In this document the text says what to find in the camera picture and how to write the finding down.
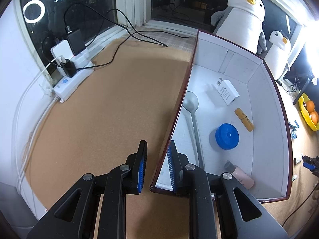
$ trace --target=penguin plush toy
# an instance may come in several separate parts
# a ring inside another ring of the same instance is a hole
[[[285,68],[288,71],[290,70],[288,66],[288,57],[291,50],[290,40],[285,34],[275,30],[271,33],[267,44],[268,50],[263,52],[261,57],[264,57],[272,76],[277,80],[283,74]]]
[[[265,8],[261,0],[228,0],[228,7],[211,16],[216,26],[213,34],[246,48],[256,54],[267,50],[262,29]]]

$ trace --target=blue bottle cap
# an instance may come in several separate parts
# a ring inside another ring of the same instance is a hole
[[[239,142],[237,129],[229,123],[224,123],[219,126],[216,130],[215,138],[217,144],[224,150],[235,148]]]

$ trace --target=metal screw head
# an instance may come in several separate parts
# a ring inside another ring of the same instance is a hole
[[[89,181],[92,179],[92,177],[93,175],[91,173],[86,173],[85,175],[83,175],[83,180]]]
[[[224,178],[225,180],[230,180],[230,179],[232,178],[232,175],[231,175],[230,173],[228,173],[228,172],[225,172],[225,173],[223,174],[223,178]]]
[[[127,164],[122,164],[120,166],[121,171],[127,171],[128,169],[130,169],[130,167]]]
[[[186,170],[192,171],[192,170],[195,169],[195,166],[192,165],[192,164],[186,164],[186,165],[185,165],[185,168],[186,168]]]

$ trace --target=window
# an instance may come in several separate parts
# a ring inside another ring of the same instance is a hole
[[[44,65],[47,65],[47,61],[42,54],[42,41],[51,35],[45,40],[44,53],[47,58],[53,59],[50,49],[55,45],[55,37],[60,40],[65,38],[63,15],[68,6],[73,3],[84,3],[103,15],[116,7],[115,0],[20,0],[20,3],[27,30]],[[108,18],[116,21],[114,11],[108,14]],[[72,30],[81,30],[86,43],[94,38],[99,30],[101,33],[113,26],[109,21],[103,22],[99,15],[83,5],[73,5],[67,11],[65,20]],[[47,70],[52,74],[55,69],[55,66],[51,65]]]
[[[224,10],[228,0],[152,0],[153,20],[162,20],[187,25],[213,32],[211,15]],[[296,22],[287,16],[270,0],[262,0],[265,8],[263,31],[269,40],[271,33],[278,30],[290,39],[296,27]]]

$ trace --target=yellow bowl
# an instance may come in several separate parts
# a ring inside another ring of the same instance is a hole
[[[303,93],[298,100],[301,114],[302,114],[303,118],[305,119],[306,123],[308,124],[308,126],[313,131],[318,131],[319,130],[319,122],[317,123],[317,126],[315,126],[315,124],[311,120],[311,117],[309,116],[309,112],[307,111],[307,109],[303,105],[303,103],[304,102],[306,103],[307,101],[310,101],[310,99],[308,98],[307,94]]]

